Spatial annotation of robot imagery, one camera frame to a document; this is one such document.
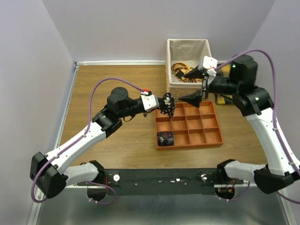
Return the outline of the black floral tie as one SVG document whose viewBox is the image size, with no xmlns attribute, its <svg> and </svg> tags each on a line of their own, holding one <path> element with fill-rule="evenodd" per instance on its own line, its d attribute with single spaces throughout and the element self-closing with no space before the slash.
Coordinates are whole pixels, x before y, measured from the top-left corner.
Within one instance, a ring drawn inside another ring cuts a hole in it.
<svg viewBox="0 0 300 225">
<path fill-rule="evenodd" d="M 162 115 L 168 115 L 169 118 L 174 116 L 175 100 L 170 92 L 165 93 L 159 100 L 159 110 Z"/>
</svg>

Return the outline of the orange compartment tray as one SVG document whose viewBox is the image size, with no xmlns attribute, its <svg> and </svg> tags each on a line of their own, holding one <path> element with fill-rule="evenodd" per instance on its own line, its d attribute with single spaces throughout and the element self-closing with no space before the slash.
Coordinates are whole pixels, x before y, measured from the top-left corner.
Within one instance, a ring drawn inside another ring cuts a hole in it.
<svg viewBox="0 0 300 225">
<path fill-rule="evenodd" d="M 223 138 L 212 101 L 201 102 L 200 107 L 178 102 L 174 116 L 154 111 L 155 132 L 172 131 L 174 146 L 158 146 L 157 150 L 185 150 L 219 147 Z"/>
</svg>

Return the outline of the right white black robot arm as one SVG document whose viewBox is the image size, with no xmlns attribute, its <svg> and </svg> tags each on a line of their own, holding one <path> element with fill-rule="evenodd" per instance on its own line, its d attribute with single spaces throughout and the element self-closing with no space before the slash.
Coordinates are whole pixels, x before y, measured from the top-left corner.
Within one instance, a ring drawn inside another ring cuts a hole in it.
<svg viewBox="0 0 300 225">
<path fill-rule="evenodd" d="M 201 88 L 179 100 L 199 107 L 209 93 L 231 95 L 233 104 L 254 129 L 267 158 L 266 165 L 226 160 L 217 165 L 217 183 L 240 179 L 256 184 L 265 194 L 271 194 L 299 180 L 300 162 L 283 135 L 275 115 L 275 104 L 268 91 L 255 84 L 256 61 L 246 54 L 234 57 L 228 77 L 217 76 L 217 65 L 215 58 L 204 56 L 199 65 L 186 74 L 189 78 L 202 79 Z"/>
</svg>

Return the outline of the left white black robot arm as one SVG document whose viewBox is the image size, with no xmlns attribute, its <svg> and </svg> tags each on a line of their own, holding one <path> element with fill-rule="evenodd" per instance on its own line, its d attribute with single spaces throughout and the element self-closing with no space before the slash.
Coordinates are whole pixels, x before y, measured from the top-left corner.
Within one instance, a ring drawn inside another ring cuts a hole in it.
<svg viewBox="0 0 300 225">
<path fill-rule="evenodd" d="M 152 111 L 164 111 L 165 100 L 169 97 L 157 97 L 149 90 L 141 90 L 139 98 L 129 97 L 123 87 L 114 88 L 107 97 L 104 108 L 94 117 L 89 117 L 88 125 L 69 141 L 56 149 L 43 154 L 36 153 L 31 160 L 30 178 L 32 188 L 39 188 L 46 199 L 60 194 L 65 187 L 80 182 L 99 185 L 103 182 L 103 167 L 97 161 L 80 166 L 71 164 L 86 150 L 107 139 L 122 126 L 122 119 Z"/>
</svg>

